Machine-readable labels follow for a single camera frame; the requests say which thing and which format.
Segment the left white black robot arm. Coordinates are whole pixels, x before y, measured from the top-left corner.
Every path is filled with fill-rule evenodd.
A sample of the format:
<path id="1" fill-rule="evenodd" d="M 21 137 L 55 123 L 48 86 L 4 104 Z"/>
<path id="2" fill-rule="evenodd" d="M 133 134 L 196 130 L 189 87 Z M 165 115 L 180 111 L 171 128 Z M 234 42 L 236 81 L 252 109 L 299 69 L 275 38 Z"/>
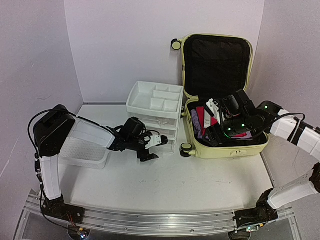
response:
<path id="1" fill-rule="evenodd" d="M 84 208 L 66 204 L 62 194 L 58 162 L 104 168 L 111 151 L 135 151 L 141 162 L 158 158 L 149 149 L 166 145 L 168 138 L 156 130 L 148 130 L 137 117 L 124 125 L 103 126 L 67 110 L 64 105 L 44 110 L 32 118 L 27 127 L 35 148 L 34 168 L 44 198 L 41 213 L 65 221 L 80 223 Z"/>

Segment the white cosmetic tube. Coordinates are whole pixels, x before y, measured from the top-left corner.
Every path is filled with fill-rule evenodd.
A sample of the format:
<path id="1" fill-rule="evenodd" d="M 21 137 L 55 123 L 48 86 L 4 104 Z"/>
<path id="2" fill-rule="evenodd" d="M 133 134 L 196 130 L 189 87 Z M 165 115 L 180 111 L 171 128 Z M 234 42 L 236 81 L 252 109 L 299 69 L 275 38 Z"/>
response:
<path id="1" fill-rule="evenodd" d="M 204 128 L 207 129 L 209 128 L 212 124 L 211 124 L 211 115 L 208 113 L 208 111 L 206 110 L 206 108 L 204 109 Z"/>

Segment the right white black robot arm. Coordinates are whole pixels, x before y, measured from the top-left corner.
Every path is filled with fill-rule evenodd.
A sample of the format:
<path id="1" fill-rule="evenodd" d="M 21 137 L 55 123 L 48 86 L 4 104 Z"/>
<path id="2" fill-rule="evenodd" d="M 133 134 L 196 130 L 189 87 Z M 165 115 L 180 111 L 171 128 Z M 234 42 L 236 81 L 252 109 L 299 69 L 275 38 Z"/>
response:
<path id="1" fill-rule="evenodd" d="M 222 99 L 209 99 L 206 112 L 217 120 L 207 127 L 204 140 L 212 147 L 234 142 L 252 142 L 264 134 L 271 145 L 263 152 L 275 173 L 276 167 L 293 164 L 297 157 L 311 163 L 305 173 L 297 170 L 283 185 L 266 190 L 255 207 L 234 213 L 237 230 L 248 232 L 278 218 L 278 209 L 320 192 L 320 129 L 305 122 L 302 112 L 289 112 L 282 106 L 265 100 L 255 106 L 244 90 Z"/>

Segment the pale yellow hard suitcase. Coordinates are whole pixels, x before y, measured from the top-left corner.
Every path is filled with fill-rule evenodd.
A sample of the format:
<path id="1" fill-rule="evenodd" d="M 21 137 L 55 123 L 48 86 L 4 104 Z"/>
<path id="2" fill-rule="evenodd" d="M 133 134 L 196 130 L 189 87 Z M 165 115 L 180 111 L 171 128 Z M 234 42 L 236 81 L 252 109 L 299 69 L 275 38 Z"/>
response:
<path id="1" fill-rule="evenodd" d="M 181 52 L 182 84 L 187 98 L 184 117 L 189 142 L 180 146 L 182 157 L 201 159 L 247 157 L 260 154 L 269 143 L 267 134 L 254 141 L 231 141 L 211 146 L 197 139 L 191 110 L 205 107 L 209 99 L 222 99 L 239 90 L 245 92 L 250 79 L 253 47 L 241 37 L 214 34 L 190 34 L 171 41 L 171 48 Z"/>

